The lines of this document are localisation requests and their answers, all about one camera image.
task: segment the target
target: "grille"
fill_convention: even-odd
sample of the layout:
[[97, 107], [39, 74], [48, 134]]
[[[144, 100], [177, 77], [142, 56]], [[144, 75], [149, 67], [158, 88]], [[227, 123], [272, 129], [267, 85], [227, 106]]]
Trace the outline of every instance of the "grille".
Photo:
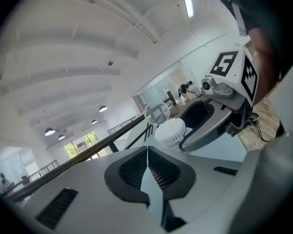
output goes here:
[[140, 190], [146, 168], [147, 151], [145, 150], [122, 164], [119, 168], [119, 175], [126, 184]]
[[148, 166], [159, 187], [163, 190], [181, 175], [180, 168], [149, 149]]
[[73, 189], [64, 188], [44, 209], [36, 216], [36, 220], [44, 226], [54, 229], [78, 194]]
[[231, 176], [235, 176], [238, 172], [238, 170], [230, 169], [230, 168], [226, 168], [226, 167], [222, 167], [222, 166], [216, 166], [213, 170], [220, 172], [220, 173], [223, 173], [223, 174], [228, 174]]

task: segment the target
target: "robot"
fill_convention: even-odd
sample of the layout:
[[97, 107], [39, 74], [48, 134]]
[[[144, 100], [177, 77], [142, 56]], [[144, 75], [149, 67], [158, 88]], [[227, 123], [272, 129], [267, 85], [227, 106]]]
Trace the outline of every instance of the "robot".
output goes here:
[[[257, 85], [258, 74], [243, 50], [220, 53], [202, 80], [202, 94], [179, 115], [193, 129], [180, 148], [191, 152], [224, 133], [240, 132], [251, 115]], [[19, 214], [41, 233], [225, 234], [236, 212], [252, 207], [254, 189], [263, 188], [259, 178], [266, 177], [261, 174], [265, 169], [278, 171], [282, 183], [293, 182], [293, 173], [284, 172], [291, 165], [274, 169], [275, 164], [267, 162], [271, 153], [280, 157], [289, 145], [293, 153], [293, 136], [264, 151], [248, 152], [243, 162], [159, 146], [124, 150], [73, 166], [37, 190]], [[143, 181], [146, 169], [160, 188], [161, 200], [155, 203], [141, 190], [143, 183], [151, 186], [151, 181]], [[271, 195], [282, 199], [286, 186], [276, 186], [276, 179], [270, 182], [264, 181], [266, 190], [273, 190], [267, 202]], [[159, 213], [158, 221], [151, 208]], [[263, 213], [272, 210], [273, 205]]]
[[193, 130], [180, 143], [180, 149], [195, 151], [223, 133], [232, 137], [249, 120], [258, 86], [258, 74], [244, 50], [219, 53], [202, 79], [201, 96], [181, 112]]

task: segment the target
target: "metal handrail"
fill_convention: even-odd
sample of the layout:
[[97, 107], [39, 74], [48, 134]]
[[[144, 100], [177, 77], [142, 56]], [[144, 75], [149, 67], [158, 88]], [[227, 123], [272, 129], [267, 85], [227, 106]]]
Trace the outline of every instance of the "metal handrail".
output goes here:
[[132, 122], [136, 117], [137, 117], [137, 116], [132, 117], [132, 118], [130, 118], [130, 119], [128, 119], [128, 120], [122, 122], [121, 124], [118, 124], [117, 126], [111, 128], [111, 129], [109, 129], [109, 130], [108, 130], [108, 133], [109, 133], [109, 134], [112, 134], [112, 133], [116, 132], [118, 129], [121, 129], [122, 127], [124, 127], [124, 126], [128, 125], [130, 122]]
[[[147, 123], [147, 124], [146, 124], [146, 127], [148, 127], [149, 124], [150, 124], [150, 123]], [[146, 140], [147, 140], [147, 133], [145, 134], [145, 140], [144, 140], [144, 142], [145, 142]]]
[[147, 134], [147, 131], [151, 129], [152, 125], [148, 125], [147, 128], [144, 129], [144, 131], [142, 133], [140, 133], [126, 148], [129, 149], [130, 147], [133, 146], [134, 143], [136, 143], [138, 141], [138, 139], [140, 139], [144, 134]]
[[53, 167], [54, 167], [54, 169], [55, 169], [55, 166], [54, 166], [54, 164], [53, 164], [54, 162], [56, 162], [57, 165], [59, 166], [59, 163], [57, 162], [57, 160], [53, 160], [51, 163], [49, 163], [49, 164], [47, 164], [46, 166], [42, 167], [39, 171], [33, 173], [31, 176], [22, 179], [19, 183], [15, 184], [15, 185], [12, 186], [11, 188], [9, 188], [9, 190], [7, 190], [7, 191], [5, 191], [4, 193], [2, 193], [1, 196], [6, 196], [6, 195], [8, 195], [11, 191], [13, 191], [13, 190], [14, 190], [15, 188], [17, 188], [19, 185], [23, 184], [23, 182], [25, 182], [26, 180], [30, 179], [31, 177], [33, 177], [33, 176], [35, 176], [35, 175], [37, 175], [37, 174], [39, 174], [39, 176], [42, 177], [43, 175], [41, 175], [40, 172], [41, 172], [42, 170], [44, 170], [44, 169], [47, 169], [48, 172], [50, 172], [50, 170], [49, 170], [49, 168], [48, 168], [49, 165], [53, 165]]

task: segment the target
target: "clear plastic ball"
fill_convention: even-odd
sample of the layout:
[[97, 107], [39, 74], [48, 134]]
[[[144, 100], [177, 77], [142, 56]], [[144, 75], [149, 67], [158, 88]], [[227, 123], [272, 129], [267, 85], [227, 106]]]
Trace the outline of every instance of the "clear plastic ball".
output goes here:
[[152, 101], [145, 107], [145, 118], [148, 123], [158, 126], [169, 118], [169, 108], [162, 101]]

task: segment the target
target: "wire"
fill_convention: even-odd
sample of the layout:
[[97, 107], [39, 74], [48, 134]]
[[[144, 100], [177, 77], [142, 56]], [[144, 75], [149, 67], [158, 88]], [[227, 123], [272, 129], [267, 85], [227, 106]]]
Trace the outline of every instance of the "wire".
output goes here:
[[260, 130], [260, 127], [259, 127], [255, 122], [253, 122], [252, 120], [250, 120], [250, 122], [253, 124], [253, 126], [255, 127], [255, 129], [258, 131], [258, 134], [259, 134], [260, 139], [261, 139], [263, 142], [269, 142], [268, 140], [265, 140], [265, 139], [263, 138], [263, 134], [262, 134], [262, 131]]

